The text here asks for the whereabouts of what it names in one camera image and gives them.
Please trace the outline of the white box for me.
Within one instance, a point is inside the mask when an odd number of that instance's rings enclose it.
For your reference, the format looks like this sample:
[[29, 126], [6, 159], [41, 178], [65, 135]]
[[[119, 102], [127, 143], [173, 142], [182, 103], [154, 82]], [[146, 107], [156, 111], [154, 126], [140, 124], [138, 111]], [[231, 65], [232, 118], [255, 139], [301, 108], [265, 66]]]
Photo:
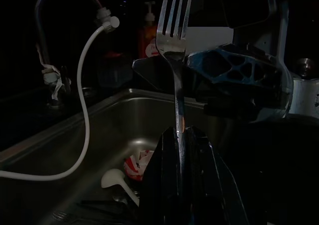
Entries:
[[231, 43], [233, 33], [234, 30], [229, 27], [189, 27], [186, 32], [186, 54]]

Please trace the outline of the silver fork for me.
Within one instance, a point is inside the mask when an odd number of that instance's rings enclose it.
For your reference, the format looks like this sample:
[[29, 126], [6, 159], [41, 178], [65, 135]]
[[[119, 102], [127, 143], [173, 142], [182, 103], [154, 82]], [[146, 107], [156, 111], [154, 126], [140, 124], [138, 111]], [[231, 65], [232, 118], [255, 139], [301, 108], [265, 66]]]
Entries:
[[156, 47], [169, 63], [174, 80], [176, 134], [185, 131], [182, 67], [186, 54], [186, 31], [191, 0], [163, 0], [159, 14]]

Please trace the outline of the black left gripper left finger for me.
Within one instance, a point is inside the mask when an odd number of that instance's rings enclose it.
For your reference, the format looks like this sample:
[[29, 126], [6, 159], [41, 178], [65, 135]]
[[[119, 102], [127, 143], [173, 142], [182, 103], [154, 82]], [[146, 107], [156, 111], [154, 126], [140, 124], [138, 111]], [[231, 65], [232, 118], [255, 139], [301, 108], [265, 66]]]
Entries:
[[184, 225], [184, 149], [175, 128], [167, 128], [144, 171], [141, 225]]

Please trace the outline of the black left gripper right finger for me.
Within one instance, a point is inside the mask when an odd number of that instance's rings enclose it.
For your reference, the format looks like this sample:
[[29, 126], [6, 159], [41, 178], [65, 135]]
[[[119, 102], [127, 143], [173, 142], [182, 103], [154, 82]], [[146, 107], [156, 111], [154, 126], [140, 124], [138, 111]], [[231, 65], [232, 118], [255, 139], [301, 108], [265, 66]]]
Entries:
[[191, 126], [187, 145], [194, 225], [249, 225], [236, 181], [207, 135]]

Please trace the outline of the red and white cup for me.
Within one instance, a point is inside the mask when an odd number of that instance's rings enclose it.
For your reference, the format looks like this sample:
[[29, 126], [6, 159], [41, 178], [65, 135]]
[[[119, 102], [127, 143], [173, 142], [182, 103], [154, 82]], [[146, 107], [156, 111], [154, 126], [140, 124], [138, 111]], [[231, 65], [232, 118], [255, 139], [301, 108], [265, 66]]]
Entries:
[[153, 155], [153, 150], [140, 150], [124, 161], [125, 174], [135, 181], [143, 180], [144, 172]]

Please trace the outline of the peach hand soap pump bottle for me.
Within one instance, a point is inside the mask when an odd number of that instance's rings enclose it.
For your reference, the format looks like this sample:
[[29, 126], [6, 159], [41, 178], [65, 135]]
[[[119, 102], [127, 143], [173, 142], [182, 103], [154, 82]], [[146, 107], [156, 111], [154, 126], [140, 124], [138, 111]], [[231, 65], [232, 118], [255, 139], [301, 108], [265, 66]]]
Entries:
[[144, 17], [144, 25], [139, 30], [138, 37], [138, 50], [139, 59], [150, 58], [153, 56], [158, 56], [159, 52], [156, 47], [156, 34], [157, 34], [157, 24], [156, 17], [152, 12], [152, 6], [155, 5], [155, 1], [145, 2], [148, 7], [148, 11]]

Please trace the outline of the chrome faucet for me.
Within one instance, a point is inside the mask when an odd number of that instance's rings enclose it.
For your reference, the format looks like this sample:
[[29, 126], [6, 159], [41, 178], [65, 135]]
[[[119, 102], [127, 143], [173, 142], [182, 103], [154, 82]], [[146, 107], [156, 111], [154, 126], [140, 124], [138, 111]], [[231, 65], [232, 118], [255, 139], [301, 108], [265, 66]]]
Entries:
[[[98, 9], [97, 11], [98, 20], [102, 21], [104, 17], [108, 17], [110, 15], [110, 12], [105, 7], [102, 6], [99, 0], [91, 0], [91, 1]], [[46, 36], [45, 36], [45, 32], [42, 25], [42, 19], [41, 19], [41, 9], [44, 3], [45, 3], [45, 0], [37, 0], [37, 3], [35, 5], [34, 15], [35, 15], [35, 25], [37, 29], [37, 35], [38, 35], [38, 44], [36, 45], [36, 48], [39, 54], [40, 63], [52, 65], [49, 58]], [[64, 83], [64, 89], [60, 90], [58, 101], [52, 100], [50, 97], [51, 96], [51, 93], [50, 93], [48, 98], [48, 103], [47, 103], [49, 108], [55, 109], [55, 110], [62, 108], [64, 106], [62, 98], [65, 95], [71, 94], [71, 88], [70, 88], [71, 80], [68, 77], [67, 67], [62, 66], [58, 70], [60, 71], [62, 82]]]

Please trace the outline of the white rag strip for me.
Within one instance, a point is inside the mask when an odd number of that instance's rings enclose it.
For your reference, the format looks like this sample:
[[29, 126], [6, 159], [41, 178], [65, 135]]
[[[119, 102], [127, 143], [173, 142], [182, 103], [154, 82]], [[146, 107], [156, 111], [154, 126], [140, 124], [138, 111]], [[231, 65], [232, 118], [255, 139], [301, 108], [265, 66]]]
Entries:
[[49, 87], [51, 93], [51, 99], [54, 101], [59, 100], [59, 92], [64, 89], [64, 83], [60, 71], [52, 65], [43, 64], [42, 75], [44, 83]]

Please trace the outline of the silver spoon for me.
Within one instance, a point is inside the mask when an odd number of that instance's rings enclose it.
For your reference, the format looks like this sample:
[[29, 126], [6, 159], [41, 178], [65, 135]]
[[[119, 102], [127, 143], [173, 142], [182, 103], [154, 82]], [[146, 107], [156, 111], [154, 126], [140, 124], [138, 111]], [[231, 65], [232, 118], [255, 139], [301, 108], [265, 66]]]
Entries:
[[123, 203], [125, 206], [129, 205], [129, 197], [124, 193], [115, 193], [112, 198], [115, 202]]

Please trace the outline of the stainless steel sink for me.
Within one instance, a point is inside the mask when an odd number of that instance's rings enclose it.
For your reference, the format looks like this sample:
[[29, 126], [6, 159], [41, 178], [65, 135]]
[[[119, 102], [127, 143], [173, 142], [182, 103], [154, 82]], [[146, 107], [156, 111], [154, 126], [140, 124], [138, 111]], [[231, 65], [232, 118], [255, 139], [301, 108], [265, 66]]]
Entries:
[[[0, 178], [0, 225], [65, 225], [53, 217], [63, 212], [76, 225], [124, 215], [113, 199], [119, 187], [101, 187], [103, 174], [122, 169], [126, 158], [155, 149], [161, 134], [174, 126], [172, 95], [128, 89], [89, 108], [90, 144], [80, 167], [51, 182]], [[0, 152], [0, 170], [52, 175], [68, 170], [84, 144], [82, 113], [65, 119]]]

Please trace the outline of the dark container with red lid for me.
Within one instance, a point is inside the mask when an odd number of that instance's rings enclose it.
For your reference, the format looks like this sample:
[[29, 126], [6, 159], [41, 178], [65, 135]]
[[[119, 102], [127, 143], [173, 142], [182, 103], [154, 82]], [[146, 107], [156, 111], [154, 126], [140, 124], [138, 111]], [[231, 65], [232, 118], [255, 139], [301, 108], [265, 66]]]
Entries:
[[100, 87], [119, 88], [133, 78], [130, 54], [109, 51], [98, 62], [97, 76]]

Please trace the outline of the white plastic spoon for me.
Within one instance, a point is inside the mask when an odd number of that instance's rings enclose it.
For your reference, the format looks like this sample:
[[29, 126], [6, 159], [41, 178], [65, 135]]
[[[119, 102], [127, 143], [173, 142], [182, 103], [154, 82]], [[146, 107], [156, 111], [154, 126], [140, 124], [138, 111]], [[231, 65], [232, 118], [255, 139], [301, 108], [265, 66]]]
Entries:
[[125, 174], [119, 169], [110, 169], [104, 173], [101, 178], [101, 187], [108, 188], [114, 185], [120, 185], [131, 200], [137, 205], [140, 205], [140, 199], [129, 187], [125, 181]]

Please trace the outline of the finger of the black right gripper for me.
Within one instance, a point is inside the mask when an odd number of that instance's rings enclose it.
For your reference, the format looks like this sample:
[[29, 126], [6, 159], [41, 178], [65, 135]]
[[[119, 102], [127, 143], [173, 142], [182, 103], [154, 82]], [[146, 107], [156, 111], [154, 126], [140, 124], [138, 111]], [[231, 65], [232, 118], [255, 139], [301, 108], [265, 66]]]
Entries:
[[150, 57], [135, 60], [133, 71], [148, 85], [160, 92], [173, 92], [174, 82], [172, 70], [162, 57]]
[[187, 67], [212, 83], [252, 86], [280, 86], [282, 70], [274, 60], [251, 44], [224, 44], [211, 50], [191, 53]]

